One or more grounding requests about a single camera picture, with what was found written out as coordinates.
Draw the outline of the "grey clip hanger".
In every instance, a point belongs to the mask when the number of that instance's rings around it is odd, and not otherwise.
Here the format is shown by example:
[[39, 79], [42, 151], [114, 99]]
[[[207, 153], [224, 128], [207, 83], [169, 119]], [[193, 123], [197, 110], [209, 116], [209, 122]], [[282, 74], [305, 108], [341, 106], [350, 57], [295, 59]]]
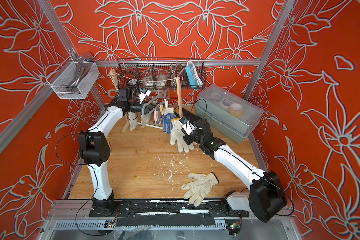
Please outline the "grey clip hanger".
[[[139, 102], [139, 93], [140, 89], [132, 88], [121, 88], [117, 91], [116, 96], [106, 104], [107, 108], [118, 107], [122, 111], [122, 115], [130, 112], [130, 103], [140, 103]], [[169, 90], [153, 90], [151, 94], [146, 97], [143, 101], [142, 112], [137, 114], [147, 114], [149, 110], [153, 110], [154, 106], [158, 110], [159, 105], [164, 105], [165, 101], [169, 99]]]

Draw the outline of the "blue dotted glove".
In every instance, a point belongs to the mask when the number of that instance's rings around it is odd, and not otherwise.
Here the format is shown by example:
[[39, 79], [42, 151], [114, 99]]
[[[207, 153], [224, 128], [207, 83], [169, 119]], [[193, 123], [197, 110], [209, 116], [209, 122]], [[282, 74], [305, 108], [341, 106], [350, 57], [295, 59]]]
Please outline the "blue dotted glove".
[[170, 134], [173, 129], [172, 120], [176, 119], [177, 116], [174, 113], [174, 108], [168, 108], [164, 110], [160, 124], [163, 125], [163, 133]]

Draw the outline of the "wooden drying rack stand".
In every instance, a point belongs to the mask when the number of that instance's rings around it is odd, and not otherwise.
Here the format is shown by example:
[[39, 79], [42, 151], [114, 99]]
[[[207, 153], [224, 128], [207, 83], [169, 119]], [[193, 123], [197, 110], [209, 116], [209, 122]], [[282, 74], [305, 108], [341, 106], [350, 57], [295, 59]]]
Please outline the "wooden drying rack stand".
[[[177, 95], [178, 95], [178, 101], [177, 101], [177, 105], [178, 107], [181, 109], [182, 108], [182, 88], [181, 88], [181, 80], [180, 80], [180, 75], [183, 74], [183, 72], [185, 71], [185, 69], [181, 70], [179, 74], [177, 74], [174, 78], [171, 79], [174, 80], [176, 82], [176, 86], [177, 86], [177, 89], [176, 89], [176, 92], [177, 92]], [[121, 84], [119, 83], [119, 80], [118, 80], [118, 77], [117, 77], [117, 72], [112, 68], [110, 70], [110, 73], [109, 73], [109, 77], [111, 78], [111, 81], [116, 89], [116, 91], [119, 90], [119, 87], [121, 86]], [[153, 110], [149, 110], [149, 112], [147, 114], [151, 114], [154, 112], [154, 108]], [[127, 122], [125, 124], [125, 126], [123, 127], [121, 133], [124, 134], [127, 130], [127, 127], [130, 126], [130, 123], [128, 121], [128, 115], [125, 115], [126, 119], [127, 119]]]

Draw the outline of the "white glove front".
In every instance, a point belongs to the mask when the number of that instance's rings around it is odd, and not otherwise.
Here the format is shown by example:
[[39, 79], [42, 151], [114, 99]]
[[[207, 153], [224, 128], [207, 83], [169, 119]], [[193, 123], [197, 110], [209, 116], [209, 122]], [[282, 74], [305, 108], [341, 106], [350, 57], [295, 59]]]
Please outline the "white glove front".
[[192, 182], [183, 184], [181, 189], [186, 191], [183, 195], [190, 205], [198, 207], [205, 197], [211, 192], [213, 187], [219, 183], [214, 173], [205, 174], [188, 174], [188, 178]]

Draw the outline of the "white cotton glove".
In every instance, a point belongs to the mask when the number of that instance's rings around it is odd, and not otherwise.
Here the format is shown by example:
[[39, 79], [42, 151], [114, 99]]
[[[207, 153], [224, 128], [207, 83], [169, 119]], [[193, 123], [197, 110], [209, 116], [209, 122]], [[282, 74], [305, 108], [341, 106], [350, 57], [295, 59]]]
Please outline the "white cotton glove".
[[147, 115], [141, 115], [141, 126], [142, 126], [142, 129], [150, 123], [151, 121], [151, 114], [147, 114]]
[[138, 114], [134, 112], [128, 112], [128, 121], [130, 123], [130, 131], [133, 131], [136, 129], [138, 125]]

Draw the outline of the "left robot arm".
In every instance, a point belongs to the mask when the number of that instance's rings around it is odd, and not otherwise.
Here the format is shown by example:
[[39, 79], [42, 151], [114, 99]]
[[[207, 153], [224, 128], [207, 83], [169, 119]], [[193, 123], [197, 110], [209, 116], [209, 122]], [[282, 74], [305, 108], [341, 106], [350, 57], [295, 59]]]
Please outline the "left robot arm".
[[142, 110], [141, 101], [138, 100], [140, 90], [138, 75], [132, 71], [123, 71], [119, 76], [117, 95], [108, 104], [105, 113], [90, 129], [78, 134], [79, 154], [88, 166], [92, 178], [92, 203], [95, 210], [106, 213], [116, 211], [114, 192], [108, 176], [111, 147], [107, 136], [124, 116], [127, 116], [132, 130], [136, 128], [137, 118]]

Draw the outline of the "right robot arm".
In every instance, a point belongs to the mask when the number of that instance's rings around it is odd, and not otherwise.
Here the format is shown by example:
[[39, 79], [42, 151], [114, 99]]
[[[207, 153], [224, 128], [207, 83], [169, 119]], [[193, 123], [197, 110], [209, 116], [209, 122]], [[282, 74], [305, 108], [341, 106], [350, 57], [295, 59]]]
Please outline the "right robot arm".
[[182, 117], [180, 125], [185, 143], [197, 143], [205, 155], [228, 168], [249, 190], [248, 195], [233, 192], [227, 196], [226, 202], [232, 210], [251, 212], [264, 223], [282, 216], [279, 212], [292, 199], [275, 172], [265, 172], [237, 155], [223, 140], [214, 137], [205, 119], [191, 122]]

